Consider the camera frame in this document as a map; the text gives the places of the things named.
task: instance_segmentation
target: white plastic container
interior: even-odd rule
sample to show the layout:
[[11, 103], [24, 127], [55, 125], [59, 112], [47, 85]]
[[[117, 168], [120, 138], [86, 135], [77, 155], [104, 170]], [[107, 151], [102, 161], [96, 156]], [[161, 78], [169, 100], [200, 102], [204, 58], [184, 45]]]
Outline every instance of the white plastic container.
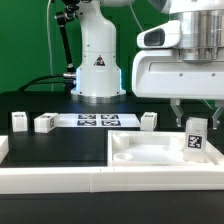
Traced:
[[186, 124], [184, 160], [204, 163], [206, 160], [208, 120], [190, 117]]

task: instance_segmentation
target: black table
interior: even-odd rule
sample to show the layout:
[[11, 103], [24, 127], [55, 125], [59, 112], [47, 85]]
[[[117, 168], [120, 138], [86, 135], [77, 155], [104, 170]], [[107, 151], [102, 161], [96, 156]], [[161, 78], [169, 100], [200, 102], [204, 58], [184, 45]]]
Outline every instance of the black table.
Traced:
[[[127, 96], [122, 103], [110, 105], [88, 105], [72, 102], [63, 93], [51, 92], [8, 92], [0, 95], [0, 134], [9, 134], [10, 116], [14, 111], [25, 111], [31, 120], [44, 112], [58, 113], [135, 113], [138, 118], [146, 111], [159, 115], [158, 131], [183, 131], [176, 127], [176, 116], [169, 106], [169, 100], [138, 99]], [[206, 117], [212, 111], [199, 101], [186, 101], [183, 109], [189, 116]], [[24, 138], [34, 136], [31, 131]], [[220, 151], [224, 150], [224, 122], [218, 130], [209, 130], [208, 140]], [[60, 138], [61, 130], [55, 130]], [[33, 166], [93, 166], [106, 165], [106, 137], [108, 129], [98, 130], [101, 136], [101, 155], [98, 160], [53, 162], [32, 157], [23, 158], [26, 153], [10, 151], [2, 167]], [[89, 130], [79, 130], [80, 136]], [[1, 223], [223, 223], [224, 191], [163, 191], [163, 192], [113, 192], [113, 193], [78, 193], [78, 194], [35, 194], [35, 195], [0, 195]]]

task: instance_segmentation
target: black sticker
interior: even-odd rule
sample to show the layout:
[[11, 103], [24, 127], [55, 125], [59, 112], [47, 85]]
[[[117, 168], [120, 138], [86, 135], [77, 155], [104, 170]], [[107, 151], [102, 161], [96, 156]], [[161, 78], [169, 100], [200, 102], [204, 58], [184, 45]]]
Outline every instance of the black sticker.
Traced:
[[95, 114], [79, 114], [78, 119], [83, 119], [83, 120], [96, 119], [96, 115]]
[[103, 61], [103, 58], [101, 57], [101, 55], [99, 55], [99, 57], [97, 58], [96, 62], [94, 63], [95, 66], [105, 66], [105, 63]]
[[54, 127], [54, 118], [50, 119], [50, 128]]
[[101, 115], [102, 120], [116, 120], [119, 119], [118, 115], [112, 115], [112, 114], [102, 114]]
[[41, 118], [50, 118], [51, 116], [44, 115]]
[[197, 135], [189, 135], [188, 137], [188, 147], [194, 149], [202, 148], [202, 137]]
[[121, 122], [120, 121], [102, 121], [102, 125], [103, 126], [121, 126]]
[[78, 126], [96, 126], [96, 121], [78, 121]]
[[24, 117], [23, 114], [16, 114], [14, 117]]

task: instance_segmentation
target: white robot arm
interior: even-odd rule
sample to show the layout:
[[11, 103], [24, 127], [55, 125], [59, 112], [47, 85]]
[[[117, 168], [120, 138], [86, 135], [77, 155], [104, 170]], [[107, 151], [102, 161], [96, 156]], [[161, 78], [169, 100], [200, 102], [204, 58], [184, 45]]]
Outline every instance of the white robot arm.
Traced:
[[66, 15], [58, 16], [58, 23], [64, 17], [77, 16], [82, 30], [82, 63], [75, 71], [71, 62], [67, 38], [64, 38], [67, 49], [67, 71], [75, 71], [76, 87], [71, 90], [71, 98], [87, 103], [111, 103], [125, 98], [126, 91], [121, 87], [121, 70], [116, 64], [116, 28], [101, 13], [100, 7], [121, 7], [135, 0], [62, 0], [66, 6]]
[[224, 1], [148, 0], [170, 21], [141, 33], [132, 87], [139, 97], [170, 98], [181, 126], [181, 99], [215, 100], [224, 110]]

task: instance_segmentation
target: white platform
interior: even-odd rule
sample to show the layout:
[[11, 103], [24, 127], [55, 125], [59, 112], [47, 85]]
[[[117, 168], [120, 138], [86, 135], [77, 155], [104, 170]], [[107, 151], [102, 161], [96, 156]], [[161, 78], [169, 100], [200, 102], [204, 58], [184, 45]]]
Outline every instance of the white platform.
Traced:
[[[108, 167], [1, 168], [0, 194], [224, 189], [224, 156], [210, 143], [206, 163], [185, 162], [184, 133], [128, 132], [130, 147], [122, 150], [113, 148], [118, 133], [108, 133]], [[114, 161], [120, 152], [132, 160]]]

